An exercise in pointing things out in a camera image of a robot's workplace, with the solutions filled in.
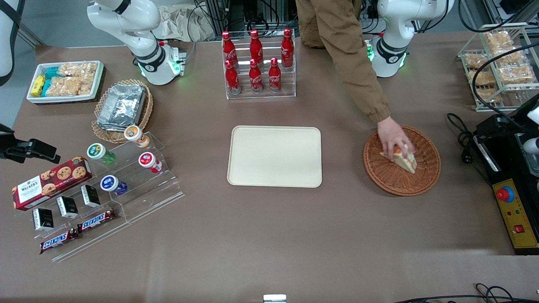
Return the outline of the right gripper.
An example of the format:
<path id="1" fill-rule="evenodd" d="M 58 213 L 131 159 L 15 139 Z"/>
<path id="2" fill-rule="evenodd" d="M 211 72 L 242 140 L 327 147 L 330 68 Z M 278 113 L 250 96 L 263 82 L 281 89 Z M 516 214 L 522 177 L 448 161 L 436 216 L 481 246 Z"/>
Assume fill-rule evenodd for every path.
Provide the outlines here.
<path id="1" fill-rule="evenodd" d="M 15 149 L 17 151 L 17 148 L 19 147 L 19 140 L 15 138 L 14 131 L 1 123 L 0 125 L 0 157 L 1 159 L 9 159 L 14 162 L 19 162 L 19 158 L 13 156 L 9 153 L 11 149 Z"/>

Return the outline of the person's bare hand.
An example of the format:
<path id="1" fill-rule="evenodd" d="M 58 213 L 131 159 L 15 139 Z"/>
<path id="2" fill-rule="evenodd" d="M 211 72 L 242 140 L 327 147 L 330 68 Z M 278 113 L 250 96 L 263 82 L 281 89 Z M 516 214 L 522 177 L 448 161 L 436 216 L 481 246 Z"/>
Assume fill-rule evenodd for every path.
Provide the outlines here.
<path id="1" fill-rule="evenodd" d="M 392 117 L 377 123 L 377 132 L 380 142 L 382 144 L 384 155 L 389 161 L 394 161 L 394 149 L 395 146 L 403 153 L 404 157 L 407 157 L 408 153 L 415 154 L 415 146 L 409 140 L 406 133 L 402 130 L 402 127 Z"/>

